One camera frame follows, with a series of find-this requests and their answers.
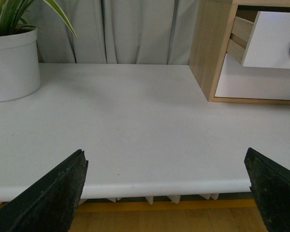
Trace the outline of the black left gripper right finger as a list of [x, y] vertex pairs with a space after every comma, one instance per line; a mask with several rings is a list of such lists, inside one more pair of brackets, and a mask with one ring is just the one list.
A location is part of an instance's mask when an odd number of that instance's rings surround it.
[[267, 230], [290, 232], [290, 170], [253, 148], [247, 150], [244, 163]]

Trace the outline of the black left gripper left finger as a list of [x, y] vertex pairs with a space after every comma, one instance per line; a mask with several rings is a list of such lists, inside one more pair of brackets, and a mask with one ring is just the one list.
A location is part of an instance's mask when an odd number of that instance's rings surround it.
[[32, 186], [0, 208], [0, 232], [67, 232], [87, 175], [79, 149]]

